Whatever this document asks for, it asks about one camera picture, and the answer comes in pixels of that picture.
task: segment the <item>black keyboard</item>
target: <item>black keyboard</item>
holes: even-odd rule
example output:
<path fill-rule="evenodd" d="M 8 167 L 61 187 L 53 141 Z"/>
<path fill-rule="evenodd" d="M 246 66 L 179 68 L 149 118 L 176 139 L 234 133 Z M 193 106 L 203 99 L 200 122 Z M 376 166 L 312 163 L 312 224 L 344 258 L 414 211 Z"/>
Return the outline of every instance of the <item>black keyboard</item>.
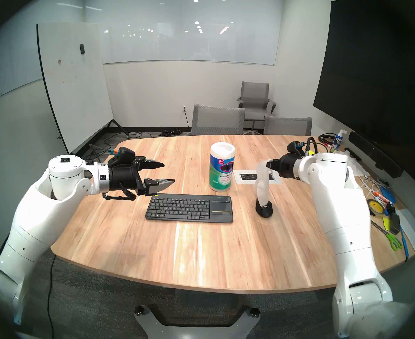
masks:
<path fill-rule="evenodd" d="M 233 222 L 231 197 L 220 195 L 156 194 L 148 205 L 148 220 Z"/>

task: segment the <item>soundbar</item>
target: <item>soundbar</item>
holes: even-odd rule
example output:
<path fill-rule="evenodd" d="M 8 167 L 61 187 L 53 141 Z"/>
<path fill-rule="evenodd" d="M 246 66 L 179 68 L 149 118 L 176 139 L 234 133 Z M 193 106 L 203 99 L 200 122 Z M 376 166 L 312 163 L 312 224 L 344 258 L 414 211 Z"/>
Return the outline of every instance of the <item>soundbar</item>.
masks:
<path fill-rule="evenodd" d="M 402 174 L 404 169 L 382 152 L 376 144 L 356 132 L 351 132 L 348 139 L 375 161 L 376 168 L 386 171 L 394 179 Z"/>

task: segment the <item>office chair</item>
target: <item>office chair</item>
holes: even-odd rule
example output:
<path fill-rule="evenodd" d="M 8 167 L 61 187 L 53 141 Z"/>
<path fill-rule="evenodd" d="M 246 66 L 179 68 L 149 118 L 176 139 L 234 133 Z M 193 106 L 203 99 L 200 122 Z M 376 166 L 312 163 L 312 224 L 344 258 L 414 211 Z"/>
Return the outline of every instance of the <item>office chair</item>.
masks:
<path fill-rule="evenodd" d="M 311 136 L 312 118 L 280 118 L 266 116 L 265 135 Z"/>
<path fill-rule="evenodd" d="M 241 135 L 244 131 L 245 109 L 194 105 L 191 136 Z"/>
<path fill-rule="evenodd" d="M 256 121 L 264 121 L 264 116 L 273 113 L 276 107 L 274 101 L 269 100 L 269 84 L 257 82 L 242 81 L 242 90 L 240 91 L 239 108 L 245 108 L 245 121 L 253 121 L 251 131 L 245 133 L 258 133 L 254 130 Z M 272 102 L 272 110 L 267 112 L 267 105 Z"/>

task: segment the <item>power strip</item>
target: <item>power strip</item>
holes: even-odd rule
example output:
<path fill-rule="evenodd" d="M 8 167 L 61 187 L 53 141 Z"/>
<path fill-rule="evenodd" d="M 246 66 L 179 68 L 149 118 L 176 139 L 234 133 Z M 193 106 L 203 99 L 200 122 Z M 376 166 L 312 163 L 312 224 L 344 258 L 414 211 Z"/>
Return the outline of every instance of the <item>power strip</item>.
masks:
<path fill-rule="evenodd" d="M 233 170 L 236 184 L 254 184 L 256 182 L 256 170 Z M 269 169 L 269 184 L 281 184 L 282 180 L 278 172 Z"/>

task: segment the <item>whiteboard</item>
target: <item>whiteboard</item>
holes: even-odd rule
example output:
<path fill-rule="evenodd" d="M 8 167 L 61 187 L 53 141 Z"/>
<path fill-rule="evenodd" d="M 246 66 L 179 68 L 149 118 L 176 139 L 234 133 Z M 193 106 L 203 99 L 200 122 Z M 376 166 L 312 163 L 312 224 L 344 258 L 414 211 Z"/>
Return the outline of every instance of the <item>whiteboard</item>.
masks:
<path fill-rule="evenodd" d="M 86 0 L 86 5 L 94 8 L 86 21 L 100 27 L 103 63 L 275 64 L 283 0 Z"/>
<path fill-rule="evenodd" d="M 98 26 L 37 24 L 43 81 L 68 153 L 114 118 L 101 60 Z M 85 53 L 81 54 L 80 44 Z"/>
<path fill-rule="evenodd" d="M 83 0 L 34 0 L 0 28 L 0 96 L 41 78 L 36 24 L 81 22 L 82 3 Z"/>

